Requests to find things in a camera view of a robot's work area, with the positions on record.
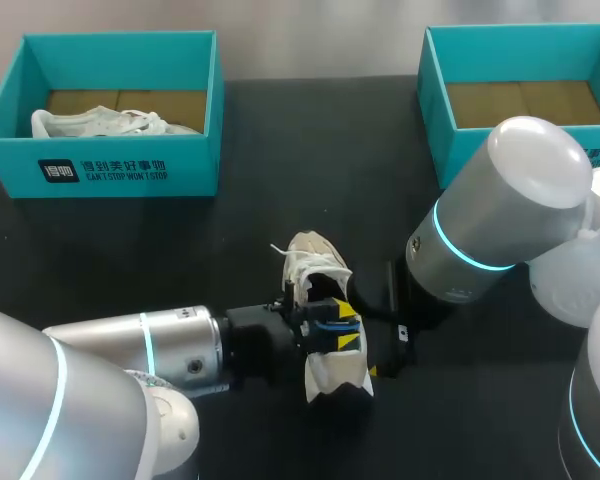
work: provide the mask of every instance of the black table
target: black table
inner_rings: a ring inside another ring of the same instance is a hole
[[[381,264],[439,195],[413,77],[229,82],[225,109],[215,199],[13,201],[0,186],[0,311],[44,328],[266,302],[283,263],[270,243],[315,229],[354,269]],[[517,267],[423,333],[417,367],[375,379],[375,410],[350,428],[294,387],[197,400],[202,478],[564,479],[558,411],[583,336]]]

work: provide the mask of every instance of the cardboard bottom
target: cardboard bottom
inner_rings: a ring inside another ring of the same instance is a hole
[[[53,90],[47,110],[54,115],[77,115],[99,105],[112,110],[156,112],[167,123],[204,132],[206,91],[190,90]]]
[[[586,81],[449,83],[458,128],[495,127],[530,115],[560,126],[600,125],[600,106]]]

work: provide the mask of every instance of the shoe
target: shoe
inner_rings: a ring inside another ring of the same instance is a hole
[[[31,132],[33,138],[199,133],[181,125],[169,125],[155,112],[144,113],[138,110],[116,112],[102,106],[79,115],[53,115],[46,110],[36,110],[31,115]]]
[[[335,247],[316,232],[298,233],[285,252],[272,247],[286,259],[282,286],[294,284],[294,298],[299,305],[309,301],[336,298],[346,301],[347,282],[351,270]],[[307,402],[321,396],[339,396],[344,390],[364,392],[373,397],[373,387],[367,366],[367,338],[360,322],[358,348],[331,353],[310,353],[305,362]]]

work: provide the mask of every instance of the teal box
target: teal box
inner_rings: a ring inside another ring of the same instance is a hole
[[[204,133],[31,138],[51,90],[83,89],[206,90]],[[0,85],[0,180],[14,198],[213,196],[223,107],[215,32],[26,35]]]
[[[445,83],[587,80],[600,106],[600,24],[429,27],[418,71],[427,140],[446,188],[491,132],[459,129]],[[600,125],[564,126],[600,166]]]

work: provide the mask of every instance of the blue cable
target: blue cable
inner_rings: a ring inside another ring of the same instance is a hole
[[[316,327],[331,332],[357,332],[360,330],[360,323],[356,325],[327,325],[320,322],[315,322]]]

